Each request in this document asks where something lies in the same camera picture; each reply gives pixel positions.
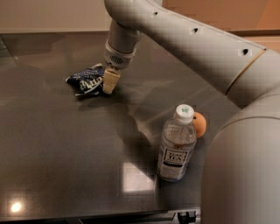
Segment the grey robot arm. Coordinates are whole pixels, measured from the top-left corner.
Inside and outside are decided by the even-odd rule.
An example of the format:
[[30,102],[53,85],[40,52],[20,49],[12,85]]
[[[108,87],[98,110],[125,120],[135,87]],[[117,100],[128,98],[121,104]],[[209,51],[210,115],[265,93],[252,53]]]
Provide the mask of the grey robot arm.
[[201,224],[280,224],[279,55],[154,0],[104,0],[106,60],[127,67],[146,34],[240,107],[206,152]]

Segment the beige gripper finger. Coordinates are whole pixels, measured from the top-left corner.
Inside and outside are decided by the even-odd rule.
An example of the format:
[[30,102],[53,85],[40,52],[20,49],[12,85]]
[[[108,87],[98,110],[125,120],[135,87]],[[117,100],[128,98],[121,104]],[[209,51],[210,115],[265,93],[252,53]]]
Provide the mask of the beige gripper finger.
[[103,88],[102,91],[105,94],[110,95],[116,87],[116,84],[120,80],[121,73],[112,67],[107,67],[103,76]]

